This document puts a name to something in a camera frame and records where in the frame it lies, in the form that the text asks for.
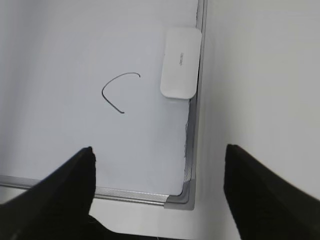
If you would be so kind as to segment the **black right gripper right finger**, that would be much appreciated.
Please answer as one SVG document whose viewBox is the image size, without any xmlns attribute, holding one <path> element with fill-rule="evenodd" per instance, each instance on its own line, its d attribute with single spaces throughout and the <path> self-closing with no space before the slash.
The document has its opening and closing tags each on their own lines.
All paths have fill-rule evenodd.
<svg viewBox="0 0 320 240">
<path fill-rule="evenodd" d="M 226 147 L 223 190 L 242 240 L 320 238 L 320 201 L 238 145 Z"/>
</svg>

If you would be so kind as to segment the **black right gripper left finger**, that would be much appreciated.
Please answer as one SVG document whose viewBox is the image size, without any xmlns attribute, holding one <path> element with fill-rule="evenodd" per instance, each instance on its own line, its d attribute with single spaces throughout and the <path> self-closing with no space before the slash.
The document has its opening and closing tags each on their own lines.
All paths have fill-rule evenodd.
<svg viewBox="0 0 320 240">
<path fill-rule="evenodd" d="M 96 157 L 85 147 L 0 207 L 2 240 L 81 240 L 96 191 Z"/>
</svg>

